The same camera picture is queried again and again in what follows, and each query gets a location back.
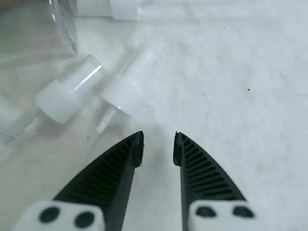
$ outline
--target clear plastic bottle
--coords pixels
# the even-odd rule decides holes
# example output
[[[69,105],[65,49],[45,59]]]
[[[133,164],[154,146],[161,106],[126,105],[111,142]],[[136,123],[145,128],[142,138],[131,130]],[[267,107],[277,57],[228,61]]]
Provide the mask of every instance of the clear plastic bottle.
[[[0,68],[77,54],[68,0],[1,0]]]

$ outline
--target white surface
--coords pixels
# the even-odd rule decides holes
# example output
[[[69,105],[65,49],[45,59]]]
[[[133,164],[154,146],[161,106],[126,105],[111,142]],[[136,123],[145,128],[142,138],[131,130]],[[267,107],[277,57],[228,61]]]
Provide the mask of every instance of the white surface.
[[[235,216],[233,210],[237,206],[243,206],[255,215],[253,218]],[[202,217],[197,215],[198,208],[211,208],[216,214],[214,217]],[[263,220],[250,208],[249,203],[243,201],[195,201],[189,208],[188,227],[190,231],[261,231],[267,230]]]
[[[53,222],[42,223],[39,221],[41,213],[50,207],[59,209],[59,215]],[[103,213],[100,208],[89,205],[78,205],[73,203],[63,203],[55,201],[40,201],[25,209],[22,216],[14,224],[12,231],[80,231],[81,229],[74,225],[78,215],[84,212],[91,212],[94,215],[94,221],[90,227],[84,228],[86,231],[103,231],[105,223]]]
[[[135,115],[142,119],[110,125],[92,155],[145,133],[123,230],[181,230],[176,130],[218,161],[265,217],[267,230],[308,229],[308,2],[217,0],[161,9],[138,23],[77,19],[76,59],[2,70],[0,92],[34,113],[34,93],[88,53],[114,72],[131,55],[127,47],[146,41],[165,63]],[[93,98],[65,126],[46,124],[0,166],[1,230],[76,174],[80,150],[103,115],[99,102]]]

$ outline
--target spray nozzle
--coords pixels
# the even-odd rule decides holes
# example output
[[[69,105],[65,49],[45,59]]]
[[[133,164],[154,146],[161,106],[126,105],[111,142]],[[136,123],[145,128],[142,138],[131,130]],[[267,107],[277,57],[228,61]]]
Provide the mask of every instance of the spray nozzle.
[[[101,98],[109,103],[109,108],[96,128],[85,153],[90,153],[93,145],[118,112],[132,116],[144,99],[144,90],[156,74],[160,55],[147,44],[140,45],[129,58],[122,70],[108,83]]]
[[[99,86],[106,75],[108,73],[104,67],[92,55],[89,55],[79,65],[42,89],[35,96],[41,113],[30,124],[28,123],[26,128],[24,126],[24,130],[16,130],[17,135],[17,131],[20,134],[7,145],[5,154],[2,156],[6,157],[8,151],[34,134],[46,119],[51,118],[59,124],[65,124],[81,108],[86,98]],[[12,118],[16,119],[12,119],[12,123],[23,115],[21,111],[9,107],[1,99],[0,110],[2,104],[4,109],[10,109],[7,114],[4,114],[6,119],[9,119],[10,115],[15,115]]]

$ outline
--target transparent plastic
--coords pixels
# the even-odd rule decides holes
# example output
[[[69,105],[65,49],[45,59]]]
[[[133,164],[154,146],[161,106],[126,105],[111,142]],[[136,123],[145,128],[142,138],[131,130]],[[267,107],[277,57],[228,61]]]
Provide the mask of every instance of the transparent plastic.
[[[68,0],[1,0],[0,67],[76,55],[69,9]]]
[[[16,137],[29,124],[31,117],[0,96],[0,132]]]

